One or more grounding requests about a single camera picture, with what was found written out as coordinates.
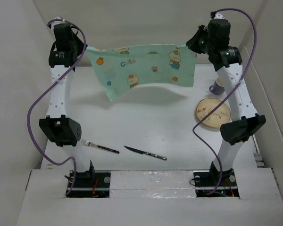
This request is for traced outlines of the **green cartoon print placemat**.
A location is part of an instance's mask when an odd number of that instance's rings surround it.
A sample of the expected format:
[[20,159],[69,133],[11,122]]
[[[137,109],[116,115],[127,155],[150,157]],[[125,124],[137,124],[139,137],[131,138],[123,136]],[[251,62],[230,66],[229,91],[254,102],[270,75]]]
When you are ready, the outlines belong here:
[[193,87],[197,54],[175,44],[101,49],[88,46],[86,55],[112,102],[139,85],[169,83]]

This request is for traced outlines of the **purple ceramic mug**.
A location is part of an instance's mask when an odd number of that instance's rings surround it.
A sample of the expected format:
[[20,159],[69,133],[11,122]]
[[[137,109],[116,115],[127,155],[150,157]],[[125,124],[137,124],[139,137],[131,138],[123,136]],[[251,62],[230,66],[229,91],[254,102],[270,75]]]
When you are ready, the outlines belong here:
[[225,92],[225,88],[223,82],[220,77],[218,77],[214,84],[209,87],[209,91],[212,92],[214,95],[221,95]]

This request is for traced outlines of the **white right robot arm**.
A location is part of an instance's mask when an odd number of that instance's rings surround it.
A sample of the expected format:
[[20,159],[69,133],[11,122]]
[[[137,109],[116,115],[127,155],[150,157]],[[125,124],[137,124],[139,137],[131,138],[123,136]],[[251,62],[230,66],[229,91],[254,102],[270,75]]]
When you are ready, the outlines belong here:
[[259,115],[249,96],[240,52],[236,47],[229,46],[230,29],[231,24],[226,19],[211,19],[208,25],[199,26],[195,35],[186,42],[191,51],[208,55],[224,85],[231,110],[231,122],[220,128],[223,140],[211,164],[214,171],[208,174],[210,183],[216,186],[225,181],[226,173],[232,171],[243,143],[266,122],[265,116]]

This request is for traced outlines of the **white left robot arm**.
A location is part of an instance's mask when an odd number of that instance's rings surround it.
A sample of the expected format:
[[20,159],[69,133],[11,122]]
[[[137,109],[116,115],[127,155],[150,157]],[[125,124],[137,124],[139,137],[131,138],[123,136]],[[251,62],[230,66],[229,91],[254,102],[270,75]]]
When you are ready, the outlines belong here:
[[72,119],[69,113],[71,83],[77,60],[86,49],[86,44],[73,31],[74,25],[55,21],[50,26],[55,36],[49,54],[51,83],[54,87],[50,90],[46,117],[39,120],[39,126],[50,142],[75,159],[76,171],[82,172],[79,181],[89,187],[95,183],[96,176],[87,170],[89,160],[79,145],[82,136],[81,125]]

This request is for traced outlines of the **knife with black handle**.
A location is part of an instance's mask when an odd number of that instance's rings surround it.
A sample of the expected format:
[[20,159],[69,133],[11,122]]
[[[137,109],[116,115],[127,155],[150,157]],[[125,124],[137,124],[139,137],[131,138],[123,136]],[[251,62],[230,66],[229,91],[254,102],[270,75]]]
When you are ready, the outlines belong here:
[[145,152],[145,151],[142,151],[142,150],[139,150],[139,149],[135,149],[135,148],[132,148],[132,147],[128,147],[128,146],[124,146],[124,147],[126,149],[128,149],[128,150],[130,150],[132,152],[138,153],[138,154],[147,155],[147,156],[150,156],[150,157],[153,157],[153,158],[157,158],[157,159],[160,159],[160,160],[163,160],[163,161],[167,160],[167,158],[164,157],[164,156],[160,156],[160,155],[157,155],[157,154]]

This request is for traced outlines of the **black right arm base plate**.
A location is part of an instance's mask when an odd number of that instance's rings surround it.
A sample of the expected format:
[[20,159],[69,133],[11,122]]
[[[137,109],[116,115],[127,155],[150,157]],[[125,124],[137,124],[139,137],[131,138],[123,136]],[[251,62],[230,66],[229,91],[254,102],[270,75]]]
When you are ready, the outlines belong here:
[[193,172],[190,185],[195,187],[196,197],[240,197],[234,172],[223,173],[220,183],[220,174],[208,170]]

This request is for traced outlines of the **beige bird pattern plate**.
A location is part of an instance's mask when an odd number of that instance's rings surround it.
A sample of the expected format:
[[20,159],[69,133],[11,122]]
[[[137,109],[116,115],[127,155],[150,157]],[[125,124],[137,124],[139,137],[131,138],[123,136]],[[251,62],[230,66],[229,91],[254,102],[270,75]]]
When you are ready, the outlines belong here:
[[[196,116],[201,121],[205,118],[221,101],[216,98],[205,98],[199,101],[196,107]],[[231,110],[223,103],[215,110],[208,118],[203,121],[203,124],[211,128],[219,129],[221,125],[231,121]]]

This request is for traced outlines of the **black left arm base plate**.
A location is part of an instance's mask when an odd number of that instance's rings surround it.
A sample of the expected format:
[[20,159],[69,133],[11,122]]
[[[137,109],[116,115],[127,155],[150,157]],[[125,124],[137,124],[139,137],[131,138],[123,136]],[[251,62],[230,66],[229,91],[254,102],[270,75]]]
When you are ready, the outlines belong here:
[[66,197],[68,198],[109,198],[110,194],[110,171],[96,171],[95,177],[83,177],[77,174],[72,189],[68,182]]

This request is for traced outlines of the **fork with black handle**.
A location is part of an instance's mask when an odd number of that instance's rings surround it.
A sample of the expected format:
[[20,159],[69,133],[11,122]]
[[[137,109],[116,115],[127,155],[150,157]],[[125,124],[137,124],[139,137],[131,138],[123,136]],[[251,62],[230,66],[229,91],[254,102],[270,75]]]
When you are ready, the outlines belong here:
[[111,149],[111,148],[108,148],[108,147],[105,147],[105,146],[97,145],[97,144],[94,144],[94,143],[87,141],[87,140],[84,140],[84,139],[81,140],[81,144],[83,146],[98,148],[98,149],[101,149],[101,150],[104,150],[104,151],[107,151],[107,152],[110,152],[110,153],[120,154],[120,152],[117,151],[117,150],[114,150],[114,149]]

